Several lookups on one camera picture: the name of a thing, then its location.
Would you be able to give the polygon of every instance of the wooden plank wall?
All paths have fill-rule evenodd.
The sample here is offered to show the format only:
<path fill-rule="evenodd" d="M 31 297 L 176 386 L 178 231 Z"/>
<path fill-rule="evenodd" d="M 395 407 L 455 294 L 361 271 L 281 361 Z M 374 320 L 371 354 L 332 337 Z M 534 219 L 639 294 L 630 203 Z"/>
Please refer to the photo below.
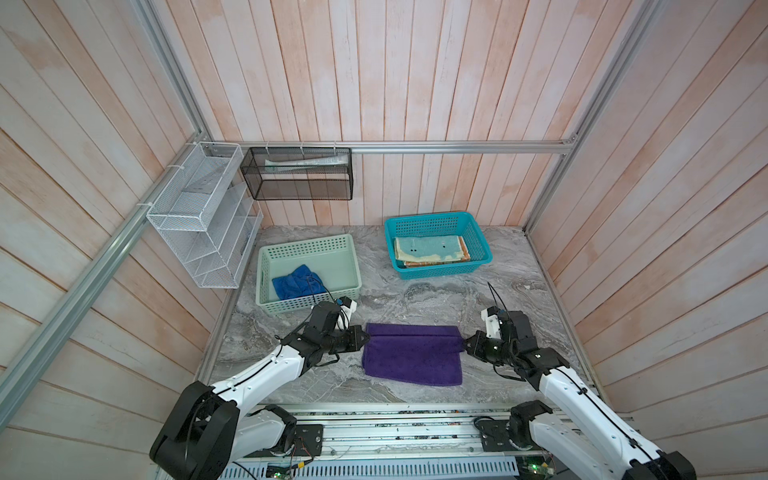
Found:
<path fill-rule="evenodd" d="M 0 367 L 193 133 L 130 2 L 0 2 Z M 146 478 L 221 308 L 149 229 L 0 434 L 3 478 Z"/>
<path fill-rule="evenodd" d="M 154 0 L 214 138 L 570 137 L 637 0 Z M 268 201 L 265 224 L 468 210 L 522 225 L 559 156 L 355 156 L 353 200 Z"/>
<path fill-rule="evenodd" d="M 614 407 L 700 475 L 768 475 L 767 26 L 672 2 L 532 232 Z"/>

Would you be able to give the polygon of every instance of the vented metal panel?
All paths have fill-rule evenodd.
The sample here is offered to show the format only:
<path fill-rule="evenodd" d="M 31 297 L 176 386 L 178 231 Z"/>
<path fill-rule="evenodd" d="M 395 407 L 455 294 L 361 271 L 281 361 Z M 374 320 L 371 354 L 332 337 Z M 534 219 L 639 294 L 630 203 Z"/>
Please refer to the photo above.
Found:
<path fill-rule="evenodd" d="M 242 460 L 256 478 L 266 478 L 268 463 L 279 465 L 272 458 Z M 296 470 L 295 478 L 323 478 L 339 480 L 389 478 L 510 478 L 518 475 L 515 457 L 482 458 L 411 458 L 403 460 L 316 460 Z M 229 465 L 220 478 L 250 478 L 239 466 Z"/>

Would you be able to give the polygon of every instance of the gray marble surface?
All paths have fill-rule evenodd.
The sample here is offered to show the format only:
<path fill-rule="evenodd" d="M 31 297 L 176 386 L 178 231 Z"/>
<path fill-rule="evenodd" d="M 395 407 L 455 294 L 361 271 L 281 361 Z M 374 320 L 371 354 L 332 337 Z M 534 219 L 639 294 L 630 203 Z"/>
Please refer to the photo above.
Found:
<path fill-rule="evenodd" d="M 539 346 L 552 346 L 581 373 L 573 347 L 558 316 L 554 298 L 538 268 L 528 241 L 515 227 L 485 227 L 493 261 L 474 273 L 401 280 L 392 268 L 383 227 L 270 227 L 261 230 L 253 254 L 265 245 L 350 233 L 355 242 L 362 289 L 352 323 L 456 325 L 466 338 L 485 330 L 480 311 L 493 305 L 486 282 L 502 295 L 510 310 L 531 319 Z M 250 264 L 237 308 L 214 367 L 212 381 L 224 379 L 263 358 L 301 323 L 308 309 L 270 316 L 256 305 L 257 261 Z M 497 376 L 488 363 L 461 354 L 460 386 L 421 386 L 366 376 L 362 352 L 312 369 L 273 392 L 271 403 L 311 402 L 445 402 L 516 404 L 542 398 L 527 383 Z"/>

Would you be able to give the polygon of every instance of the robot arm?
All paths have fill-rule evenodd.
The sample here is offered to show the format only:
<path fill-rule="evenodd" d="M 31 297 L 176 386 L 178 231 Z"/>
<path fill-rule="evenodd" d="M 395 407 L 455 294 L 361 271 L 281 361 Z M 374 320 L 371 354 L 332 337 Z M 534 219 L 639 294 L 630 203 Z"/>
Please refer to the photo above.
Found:
<path fill-rule="evenodd" d="M 176 480 L 208 480 L 233 460 L 262 449 L 293 447 L 296 419 L 278 406 L 249 413 L 270 393 L 309 369 L 339 361 L 370 337 L 349 325 L 357 304 L 341 297 L 319 302 L 269 355 L 229 379 L 189 385 L 181 393 L 150 450 L 150 458 Z M 321 363 L 323 356 L 336 359 Z"/>
<path fill-rule="evenodd" d="M 519 449 L 540 445 L 583 480 L 694 479 L 693 466 L 678 452 L 664 453 L 633 430 L 597 397 L 552 348 L 539 348 L 523 312 L 491 307 L 482 312 L 488 335 L 478 330 L 465 340 L 466 352 L 494 367 L 511 366 L 560 407 L 591 444 L 566 427 L 541 401 L 511 409 L 509 442 Z M 483 422 L 476 422 L 483 430 Z"/>

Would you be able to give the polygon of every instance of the plastic basket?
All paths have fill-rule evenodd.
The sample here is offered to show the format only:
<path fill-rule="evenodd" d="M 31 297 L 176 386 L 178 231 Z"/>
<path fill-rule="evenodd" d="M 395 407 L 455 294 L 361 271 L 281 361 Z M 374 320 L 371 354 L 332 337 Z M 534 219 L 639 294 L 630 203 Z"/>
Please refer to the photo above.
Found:
<path fill-rule="evenodd" d="M 472 214 L 451 212 L 448 214 L 416 215 L 414 217 L 390 218 L 384 223 L 386 242 L 392 266 L 403 280 L 427 278 L 430 276 L 456 275 L 471 273 L 485 263 L 493 260 L 491 247 L 480 231 L 480 226 Z M 437 237 L 442 235 L 460 235 L 469 250 L 469 261 L 446 265 L 414 266 L 405 268 L 403 262 L 395 259 L 395 237 Z"/>
<path fill-rule="evenodd" d="M 298 266 L 307 265 L 317 273 L 334 298 L 360 296 L 360 267 L 355 254 L 352 235 L 279 243 L 259 249 L 256 279 L 256 305 L 267 313 L 289 312 L 311 307 L 316 301 L 331 300 L 328 293 L 316 293 L 288 300 L 280 300 L 272 279 L 292 273 Z"/>

